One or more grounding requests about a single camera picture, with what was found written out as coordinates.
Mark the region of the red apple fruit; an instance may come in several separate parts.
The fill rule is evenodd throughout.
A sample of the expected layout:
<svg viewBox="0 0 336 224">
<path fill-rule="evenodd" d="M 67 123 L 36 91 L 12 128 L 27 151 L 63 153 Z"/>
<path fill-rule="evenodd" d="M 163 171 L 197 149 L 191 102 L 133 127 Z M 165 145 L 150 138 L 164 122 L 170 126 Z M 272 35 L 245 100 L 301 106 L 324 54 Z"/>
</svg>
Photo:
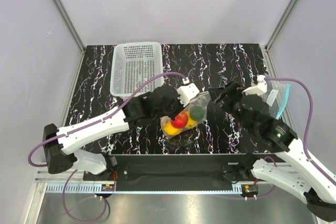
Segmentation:
<svg viewBox="0 0 336 224">
<path fill-rule="evenodd" d="M 185 112 L 179 113 L 175 119 L 171 119 L 171 124 L 175 128 L 184 128 L 188 122 L 188 118 Z"/>
</svg>

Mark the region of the yellow lemon fruit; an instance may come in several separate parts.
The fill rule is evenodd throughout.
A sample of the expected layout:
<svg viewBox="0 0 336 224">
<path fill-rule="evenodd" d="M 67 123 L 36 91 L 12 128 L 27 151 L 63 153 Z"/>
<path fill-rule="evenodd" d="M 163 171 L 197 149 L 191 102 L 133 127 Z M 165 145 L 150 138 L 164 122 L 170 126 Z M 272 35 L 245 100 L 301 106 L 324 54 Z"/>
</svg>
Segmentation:
<svg viewBox="0 0 336 224">
<path fill-rule="evenodd" d="M 165 135 L 173 137 L 179 135 L 182 132 L 182 129 L 175 128 L 170 122 L 168 122 L 163 128 L 163 132 Z"/>
</svg>

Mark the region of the clear dotted zip bag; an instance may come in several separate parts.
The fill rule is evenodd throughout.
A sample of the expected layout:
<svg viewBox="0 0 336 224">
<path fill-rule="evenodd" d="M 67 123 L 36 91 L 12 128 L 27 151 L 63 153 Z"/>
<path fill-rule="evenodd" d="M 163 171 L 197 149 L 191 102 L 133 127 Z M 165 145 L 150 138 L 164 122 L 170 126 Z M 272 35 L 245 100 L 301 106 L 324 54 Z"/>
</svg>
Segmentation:
<svg viewBox="0 0 336 224">
<path fill-rule="evenodd" d="M 168 139 L 193 129 L 203 123 L 207 117 L 207 106 L 211 100 L 208 91 L 200 93 L 175 119 L 168 116 L 160 118 L 161 130 Z"/>
</svg>

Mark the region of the green lime fruit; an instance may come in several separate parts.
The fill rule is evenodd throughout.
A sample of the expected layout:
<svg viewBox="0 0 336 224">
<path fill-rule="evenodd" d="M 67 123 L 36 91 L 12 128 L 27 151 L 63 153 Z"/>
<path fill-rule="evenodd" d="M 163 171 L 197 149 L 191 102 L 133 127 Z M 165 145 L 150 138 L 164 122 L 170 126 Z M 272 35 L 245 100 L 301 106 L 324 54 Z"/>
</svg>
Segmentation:
<svg viewBox="0 0 336 224">
<path fill-rule="evenodd" d="M 201 106 L 193 106 L 190 108 L 190 118 L 194 121 L 201 121 L 205 115 L 204 108 Z"/>
</svg>

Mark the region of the yellow orange fruit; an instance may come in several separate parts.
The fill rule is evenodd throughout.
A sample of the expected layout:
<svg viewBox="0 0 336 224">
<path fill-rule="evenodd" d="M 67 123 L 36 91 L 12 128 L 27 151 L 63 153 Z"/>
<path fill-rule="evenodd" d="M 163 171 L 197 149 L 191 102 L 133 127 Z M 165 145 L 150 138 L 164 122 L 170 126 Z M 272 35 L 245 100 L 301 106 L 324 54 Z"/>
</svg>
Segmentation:
<svg viewBox="0 0 336 224">
<path fill-rule="evenodd" d="M 187 122 L 185 128 L 186 128 L 186 129 L 192 129 L 192 128 L 196 127 L 196 126 L 197 126 L 197 121 L 196 121 L 196 120 L 193 120 L 193 119 L 191 118 L 190 112 L 189 112 L 189 111 L 186 111 L 185 113 L 186 113 L 187 118 L 188 118 L 188 122 Z"/>
</svg>

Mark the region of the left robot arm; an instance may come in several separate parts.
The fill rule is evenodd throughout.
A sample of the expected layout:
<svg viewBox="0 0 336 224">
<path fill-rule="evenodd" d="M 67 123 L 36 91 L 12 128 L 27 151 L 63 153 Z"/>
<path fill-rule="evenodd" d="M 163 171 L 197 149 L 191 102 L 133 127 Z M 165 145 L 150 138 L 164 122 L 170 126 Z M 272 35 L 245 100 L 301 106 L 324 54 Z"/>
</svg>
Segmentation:
<svg viewBox="0 0 336 224">
<path fill-rule="evenodd" d="M 103 180 L 113 175 L 113 167 L 103 154 L 82 150 L 84 145 L 114 133 L 150 124 L 163 116 L 174 118 L 184 106 L 181 94 L 174 87 L 162 86 L 153 92 L 127 99 L 127 104 L 113 108 L 73 126 L 44 127 L 43 149 L 50 174 L 60 174 L 71 168 L 84 170 Z"/>
</svg>

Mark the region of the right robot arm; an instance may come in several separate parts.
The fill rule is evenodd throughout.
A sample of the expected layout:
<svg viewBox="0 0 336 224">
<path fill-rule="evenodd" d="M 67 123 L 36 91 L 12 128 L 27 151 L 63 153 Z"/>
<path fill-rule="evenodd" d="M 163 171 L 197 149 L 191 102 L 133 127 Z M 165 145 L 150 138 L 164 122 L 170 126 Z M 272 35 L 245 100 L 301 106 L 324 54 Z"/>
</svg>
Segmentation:
<svg viewBox="0 0 336 224">
<path fill-rule="evenodd" d="M 296 196 L 318 218 L 335 221 L 335 175 L 309 154 L 293 129 L 271 116 L 269 105 L 261 97 L 266 91 L 261 85 L 245 89 L 234 81 L 209 89 L 213 103 L 232 114 L 244 130 L 266 143 L 271 153 L 299 175 L 294 176 L 252 153 L 229 168 L 228 174 L 233 179 L 255 177 L 269 182 Z"/>
</svg>

